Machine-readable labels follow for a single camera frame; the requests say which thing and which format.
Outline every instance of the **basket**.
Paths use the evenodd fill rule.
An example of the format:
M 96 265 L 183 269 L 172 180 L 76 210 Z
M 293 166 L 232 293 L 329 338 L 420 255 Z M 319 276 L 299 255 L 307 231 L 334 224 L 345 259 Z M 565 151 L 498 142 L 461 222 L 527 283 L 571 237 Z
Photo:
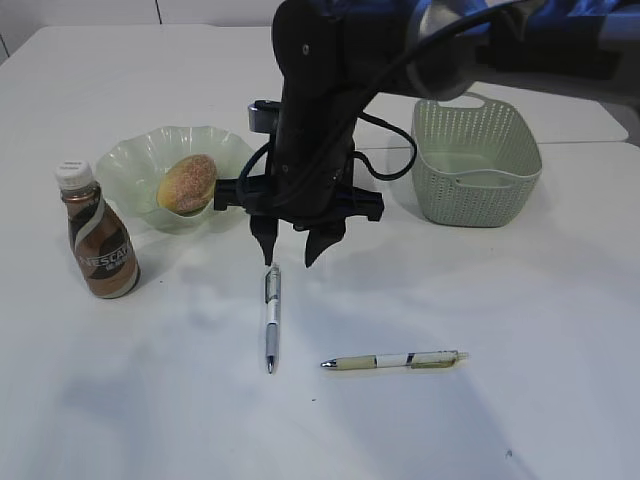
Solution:
M 513 106 L 465 95 L 484 103 L 479 108 L 416 103 L 414 189 L 422 213 L 434 223 L 501 227 L 520 213 L 538 181 L 540 152 Z

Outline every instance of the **white bottle cap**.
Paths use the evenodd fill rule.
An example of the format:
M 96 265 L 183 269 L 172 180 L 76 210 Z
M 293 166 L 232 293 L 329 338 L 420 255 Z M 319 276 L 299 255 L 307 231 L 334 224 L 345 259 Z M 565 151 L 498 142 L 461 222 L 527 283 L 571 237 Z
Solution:
M 62 190 L 78 190 L 93 182 L 91 165 L 87 162 L 63 162 L 55 175 Z

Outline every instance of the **table surface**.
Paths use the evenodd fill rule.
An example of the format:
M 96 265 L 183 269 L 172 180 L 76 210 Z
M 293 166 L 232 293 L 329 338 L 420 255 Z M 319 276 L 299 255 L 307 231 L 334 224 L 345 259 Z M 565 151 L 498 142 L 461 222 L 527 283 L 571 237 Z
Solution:
M 430 224 L 409 178 L 359 170 L 384 195 L 380 223 L 349 220 L 309 270 L 305 237 L 281 228 L 274 376 L 264 267 L 241 212 L 181 236 L 127 219 L 140 286 L 87 293 L 54 166 L 165 124 L 212 123 L 257 146 L 246 104 L 277 98 L 279 82 L 264 28 L 48 28 L 2 65 L 0 478 L 636 478 L 633 146 L 541 145 L 542 178 L 500 229 Z M 624 138 L 592 102 L 476 91 L 516 104 L 541 143 Z M 407 127 L 411 102 L 371 111 Z M 362 128 L 358 141 L 389 144 L 379 136 Z M 369 151 L 380 167 L 407 153 Z M 452 348 L 470 360 L 437 374 L 318 367 Z

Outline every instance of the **coffee bottle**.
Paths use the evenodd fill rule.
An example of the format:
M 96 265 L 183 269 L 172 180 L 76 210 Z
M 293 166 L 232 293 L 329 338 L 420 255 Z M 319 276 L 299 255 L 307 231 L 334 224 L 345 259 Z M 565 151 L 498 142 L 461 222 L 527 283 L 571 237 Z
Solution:
M 67 206 L 69 241 L 91 292 L 117 298 L 131 291 L 140 268 L 127 229 L 105 202 L 86 162 L 64 162 L 56 179 Z

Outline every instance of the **green bowl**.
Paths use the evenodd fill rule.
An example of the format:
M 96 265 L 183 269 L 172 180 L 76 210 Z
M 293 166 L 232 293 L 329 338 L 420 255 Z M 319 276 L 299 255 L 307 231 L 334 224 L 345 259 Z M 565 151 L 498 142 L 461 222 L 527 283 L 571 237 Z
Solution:
M 96 165 L 96 180 L 104 196 L 125 217 L 139 217 L 161 231 L 190 230 L 219 212 L 213 199 L 193 215 L 178 215 L 160 207 L 156 192 L 160 181 L 176 163 L 189 155 L 206 154 L 215 161 L 218 178 L 236 178 L 254 150 L 234 133 L 215 127 L 161 127 L 124 140 Z

